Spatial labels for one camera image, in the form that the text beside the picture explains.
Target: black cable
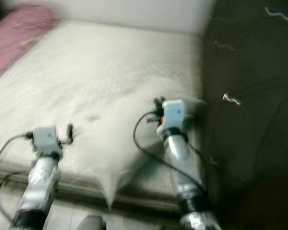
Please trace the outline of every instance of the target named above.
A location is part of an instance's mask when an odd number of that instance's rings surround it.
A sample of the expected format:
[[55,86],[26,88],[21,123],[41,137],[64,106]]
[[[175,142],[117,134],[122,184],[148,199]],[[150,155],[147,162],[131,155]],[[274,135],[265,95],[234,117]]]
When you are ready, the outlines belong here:
[[169,168],[171,168],[171,169],[173,169],[173,170],[181,173],[182,175],[188,177],[191,181],[194,182],[194,184],[201,190],[201,192],[202,192],[203,194],[207,194],[207,191],[203,188],[203,186],[202,186],[200,183],[198,183],[196,180],[194,180],[190,175],[188,175],[188,174],[184,173],[183,171],[177,169],[177,168],[174,167],[173,165],[171,165],[171,164],[169,164],[169,163],[166,163],[166,162],[165,162],[164,160],[162,160],[161,158],[155,156],[155,154],[150,153],[149,151],[147,151],[147,150],[145,150],[144,148],[141,147],[141,145],[139,144],[139,142],[138,142],[137,139],[136,139],[136,130],[137,130],[140,122],[141,122],[147,115],[150,115],[150,114],[155,114],[155,112],[154,112],[154,111],[150,111],[150,112],[147,112],[147,113],[143,114],[143,115],[139,118],[139,120],[135,123],[134,129],[133,129],[133,132],[132,132],[133,141],[134,141],[135,145],[138,147],[138,149],[139,149],[142,153],[144,153],[145,155],[149,156],[149,157],[152,158],[153,160],[155,160],[155,161],[157,161],[157,162],[159,162],[159,163],[161,163],[161,164],[163,164],[163,165],[165,165],[165,166],[167,166],[167,167],[169,167]]
[[[2,146],[2,148],[0,149],[0,155],[2,154],[2,152],[4,151],[4,149],[8,146],[8,144],[10,144],[13,140],[18,139],[18,138],[25,138],[26,135],[17,135],[15,137],[12,137],[10,139],[8,139],[5,144]],[[10,217],[10,215],[0,206],[0,212],[6,217],[6,219],[9,222],[12,222],[12,218]]]
[[26,175],[27,172],[26,171],[17,171],[17,172],[12,172],[8,175],[6,175],[5,177],[3,177],[3,179],[0,181],[0,189],[2,187],[2,185],[4,184],[5,181],[7,181],[10,177],[15,176],[15,175]]

